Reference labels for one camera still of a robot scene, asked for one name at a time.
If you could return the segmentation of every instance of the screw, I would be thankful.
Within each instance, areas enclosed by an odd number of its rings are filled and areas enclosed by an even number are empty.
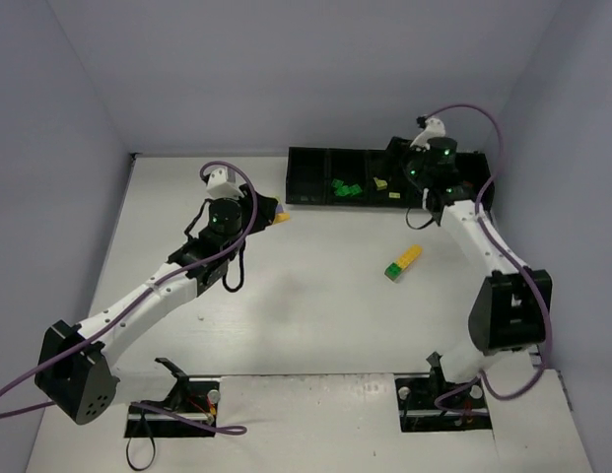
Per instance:
[[[472,387],[470,387],[470,397],[472,399],[480,399],[483,397],[483,389],[481,389],[480,386],[477,386],[476,384],[474,384]]]
[[[207,399],[214,405],[218,404],[220,402],[220,391],[218,389],[212,389],[207,393]]]
[[[397,390],[397,395],[403,401],[406,400],[408,395],[411,393],[411,389],[408,386],[402,386]]]

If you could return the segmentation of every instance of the green lego brick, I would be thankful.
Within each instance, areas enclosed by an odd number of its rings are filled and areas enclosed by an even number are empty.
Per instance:
[[[402,268],[400,268],[397,264],[391,263],[384,271],[384,275],[391,281],[395,281],[399,275],[402,274],[402,271]]]
[[[342,187],[336,189],[336,192],[334,192],[338,197],[345,197],[350,195],[352,192],[351,190],[349,190],[349,186],[347,185],[343,185]]]
[[[363,188],[360,185],[358,185],[358,184],[352,185],[349,188],[349,190],[350,190],[350,193],[352,195],[358,195],[358,194],[362,194],[363,193]]]

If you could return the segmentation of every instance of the yellow lego brick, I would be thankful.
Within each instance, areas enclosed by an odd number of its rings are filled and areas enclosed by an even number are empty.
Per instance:
[[[413,246],[408,248],[402,256],[397,258],[395,264],[402,268],[403,271],[408,268],[410,264],[415,261],[420,254],[422,254],[422,247],[419,244],[414,244]]]
[[[382,179],[378,179],[377,177],[374,177],[374,182],[375,182],[375,188],[377,190],[384,190],[388,186],[388,182]]]
[[[273,221],[273,225],[282,224],[290,220],[290,214],[288,212],[282,212],[281,214],[275,215],[275,220]]]

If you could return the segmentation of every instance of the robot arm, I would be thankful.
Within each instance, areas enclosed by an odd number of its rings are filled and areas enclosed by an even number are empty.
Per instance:
[[[286,220],[276,199],[259,194],[253,215],[248,186],[235,187],[233,180],[227,169],[212,172],[207,187],[216,199],[209,205],[207,227],[191,235],[199,213],[185,231],[188,241],[146,282],[93,317],[73,326],[61,320],[46,331],[39,364],[84,346],[34,379],[76,424],[93,421],[114,403],[120,381],[117,363],[124,351],[162,318],[227,275],[229,262],[244,249],[242,229],[250,225],[250,235]]]
[[[423,195],[425,210],[452,235],[484,276],[468,317],[467,333],[439,358],[443,380],[459,384],[506,354],[544,342],[544,317],[520,270],[531,277],[547,307],[552,282],[546,271],[532,271],[509,249],[483,205],[475,204],[475,189],[461,178],[456,167],[456,141],[436,136],[429,138],[427,144],[428,147],[411,144],[401,154],[399,146],[389,147],[399,155],[408,180]]]

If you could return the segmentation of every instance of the gray wall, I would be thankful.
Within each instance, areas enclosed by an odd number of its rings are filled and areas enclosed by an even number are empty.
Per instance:
[[[0,0],[0,387],[47,326],[88,313],[128,168],[49,6]],[[42,400],[27,381],[0,410]],[[0,472],[25,470],[39,421],[0,421]]]
[[[559,3],[50,0],[131,150],[205,155],[383,148],[445,103],[499,111]]]
[[[566,0],[501,116],[506,240],[554,280],[554,364],[612,472],[612,1]]]

